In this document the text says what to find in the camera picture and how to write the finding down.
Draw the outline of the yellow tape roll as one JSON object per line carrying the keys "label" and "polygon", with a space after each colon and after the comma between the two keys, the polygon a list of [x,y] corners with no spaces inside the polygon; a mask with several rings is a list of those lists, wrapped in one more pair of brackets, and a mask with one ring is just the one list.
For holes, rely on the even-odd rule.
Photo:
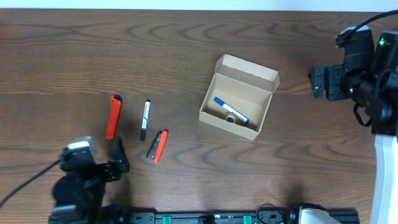
{"label": "yellow tape roll", "polygon": [[239,124],[239,117],[232,112],[225,113],[223,119],[229,123]]}

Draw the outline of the red utility knife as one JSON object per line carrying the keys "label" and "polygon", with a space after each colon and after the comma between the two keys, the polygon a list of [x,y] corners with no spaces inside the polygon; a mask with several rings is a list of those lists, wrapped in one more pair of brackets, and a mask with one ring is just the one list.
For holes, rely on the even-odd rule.
{"label": "red utility knife", "polygon": [[120,95],[113,95],[110,98],[111,112],[109,116],[108,126],[106,129],[106,139],[113,139],[118,126],[119,115],[123,105],[123,99]]}

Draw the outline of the red black stapler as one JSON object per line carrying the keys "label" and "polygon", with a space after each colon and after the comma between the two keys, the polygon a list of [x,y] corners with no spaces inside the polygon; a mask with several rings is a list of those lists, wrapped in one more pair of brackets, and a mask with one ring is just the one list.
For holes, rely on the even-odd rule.
{"label": "red black stapler", "polygon": [[165,145],[167,143],[169,132],[165,130],[159,130],[156,134],[147,154],[146,158],[158,163],[162,156],[162,153],[165,149]]}

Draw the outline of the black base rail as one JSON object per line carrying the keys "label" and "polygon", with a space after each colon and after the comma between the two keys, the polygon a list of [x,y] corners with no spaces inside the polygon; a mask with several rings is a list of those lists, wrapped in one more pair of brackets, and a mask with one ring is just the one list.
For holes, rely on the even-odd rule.
{"label": "black base rail", "polygon": [[276,207],[271,203],[263,203],[256,211],[232,212],[134,212],[125,223],[129,224],[288,224],[300,223],[303,209],[312,208],[326,213],[322,223],[360,224],[359,213],[350,208],[325,209],[319,205],[299,203],[288,208]]}

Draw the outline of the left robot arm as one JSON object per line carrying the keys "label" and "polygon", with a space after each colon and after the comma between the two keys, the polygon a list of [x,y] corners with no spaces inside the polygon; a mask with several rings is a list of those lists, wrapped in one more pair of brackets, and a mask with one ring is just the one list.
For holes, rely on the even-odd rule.
{"label": "left robot arm", "polygon": [[130,170],[121,138],[113,143],[111,160],[97,164],[90,136],[76,139],[60,155],[66,175],[52,190],[55,206],[49,223],[129,223],[130,216],[115,205],[103,206],[108,182],[121,179]]}

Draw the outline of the blue cap whiteboard marker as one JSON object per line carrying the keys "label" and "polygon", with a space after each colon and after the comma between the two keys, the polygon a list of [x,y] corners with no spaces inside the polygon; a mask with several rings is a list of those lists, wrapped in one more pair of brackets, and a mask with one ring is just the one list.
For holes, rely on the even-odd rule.
{"label": "blue cap whiteboard marker", "polygon": [[225,103],[223,100],[221,100],[218,97],[214,97],[213,100],[214,100],[214,102],[219,104],[221,107],[226,109],[228,112],[235,114],[241,121],[243,121],[244,123],[248,124],[249,118],[246,117],[245,115],[243,115],[242,113],[240,113],[238,110],[234,109],[232,106],[230,106],[229,104]]}

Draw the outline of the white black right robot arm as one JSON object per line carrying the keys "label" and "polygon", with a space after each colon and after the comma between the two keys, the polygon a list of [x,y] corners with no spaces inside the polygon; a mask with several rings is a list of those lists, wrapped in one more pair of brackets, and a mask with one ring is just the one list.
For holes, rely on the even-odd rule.
{"label": "white black right robot arm", "polygon": [[318,65],[308,77],[314,98],[351,99],[358,123],[375,136],[376,182],[371,223],[397,223],[397,33],[379,42],[367,27],[349,27],[336,36],[343,63]]}

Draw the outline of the brown cardboard box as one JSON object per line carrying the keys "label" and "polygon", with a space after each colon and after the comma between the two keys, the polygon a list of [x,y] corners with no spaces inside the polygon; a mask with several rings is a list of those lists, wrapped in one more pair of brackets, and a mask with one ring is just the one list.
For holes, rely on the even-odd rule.
{"label": "brown cardboard box", "polygon": [[[215,71],[203,103],[199,120],[225,131],[254,140],[261,132],[274,92],[280,84],[277,70],[224,54]],[[218,97],[249,118],[248,124],[223,119],[228,111],[214,102]]]}

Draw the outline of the black cap whiteboard marker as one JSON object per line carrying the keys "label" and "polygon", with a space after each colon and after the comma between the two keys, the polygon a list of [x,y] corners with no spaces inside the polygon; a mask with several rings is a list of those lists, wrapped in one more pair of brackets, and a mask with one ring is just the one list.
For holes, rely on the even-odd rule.
{"label": "black cap whiteboard marker", "polygon": [[144,141],[145,138],[146,138],[150,106],[151,106],[151,101],[150,100],[146,100],[145,105],[144,105],[144,113],[143,113],[142,125],[141,125],[141,133],[140,133],[140,140],[141,141]]}

